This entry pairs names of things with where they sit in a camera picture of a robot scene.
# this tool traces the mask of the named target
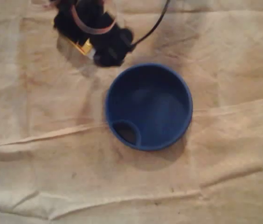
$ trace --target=beige cloth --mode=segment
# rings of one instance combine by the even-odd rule
[[[165,0],[116,2],[138,39]],[[263,224],[263,0],[172,0],[111,69],[58,38],[54,15],[0,0],[0,224]],[[164,151],[104,121],[110,83],[139,62],[192,91],[186,138]]]

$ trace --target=black plastic housing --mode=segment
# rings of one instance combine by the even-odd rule
[[[94,62],[100,67],[120,66],[128,52],[132,51],[133,33],[129,29],[120,28],[116,23],[112,29],[102,35],[91,35],[83,32],[73,20],[68,2],[57,6],[59,9],[54,18],[54,28],[73,43],[83,46],[89,39],[96,50]],[[104,13],[104,8],[98,0],[82,0],[76,11],[80,19],[89,27],[105,28],[110,26],[114,19]]]

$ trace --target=small compartment in bowl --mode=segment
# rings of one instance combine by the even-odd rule
[[[124,141],[134,145],[140,145],[140,132],[132,122],[128,120],[117,120],[112,123],[115,133]]]

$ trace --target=black device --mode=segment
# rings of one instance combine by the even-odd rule
[[[160,24],[170,0],[155,26],[140,40],[133,42],[133,32],[121,28],[108,12],[104,0],[50,0],[58,9],[54,28],[86,55],[95,49],[94,63],[100,67],[120,66],[125,56],[147,38]]]

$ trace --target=bowl rim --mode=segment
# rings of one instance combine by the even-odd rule
[[[152,146],[137,146],[137,145],[133,145],[129,142],[127,142],[125,139],[123,139],[116,131],[115,129],[113,128],[113,125],[112,125],[112,121],[110,120],[110,110],[109,110],[109,100],[110,100],[110,93],[114,87],[114,85],[120,80],[120,78],[122,78],[125,74],[127,74],[129,71],[133,70],[133,69],[136,69],[136,68],[139,68],[139,67],[146,67],[146,66],[155,66],[155,67],[159,67],[159,68],[162,68],[162,69],[165,69],[167,70],[168,72],[170,72],[172,75],[176,76],[181,84],[183,85],[185,91],[186,91],[186,94],[187,94],[187,98],[188,98],[188,101],[189,101],[189,107],[188,107],[188,113],[187,113],[187,116],[184,120],[184,123],[183,125],[180,127],[180,130],[178,131],[178,133],[176,133],[174,135],[174,137],[170,140],[170,141],[167,141],[161,145],[158,145],[158,146],[155,146],[155,147],[152,147]],[[112,133],[122,142],[124,143],[125,145],[131,147],[131,148],[134,148],[134,149],[137,149],[137,150],[140,150],[140,151],[157,151],[157,150],[161,150],[163,148],[166,148],[172,144],[174,144],[175,142],[178,141],[178,139],[180,139],[184,134],[185,132],[187,131],[190,123],[191,123],[191,120],[192,120],[192,116],[193,116],[193,99],[192,99],[192,94],[190,92],[190,89],[188,87],[188,85],[186,84],[186,82],[184,81],[184,79],[181,77],[181,75],[179,75],[176,71],[172,70],[171,68],[169,68],[168,66],[166,65],[163,65],[163,64],[160,64],[160,63],[139,63],[139,64],[136,64],[136,65],[133,65],[127,69],[125,69],[124,71],[122,71],[112,82],[112,84],[110,85],[108,91],[107,91],[107,94],[106,94],[106,98],[105,98],[105,117],[106,117],[106,121],[108,123],[108,126],[110,128],[110,130],[112,131]]]

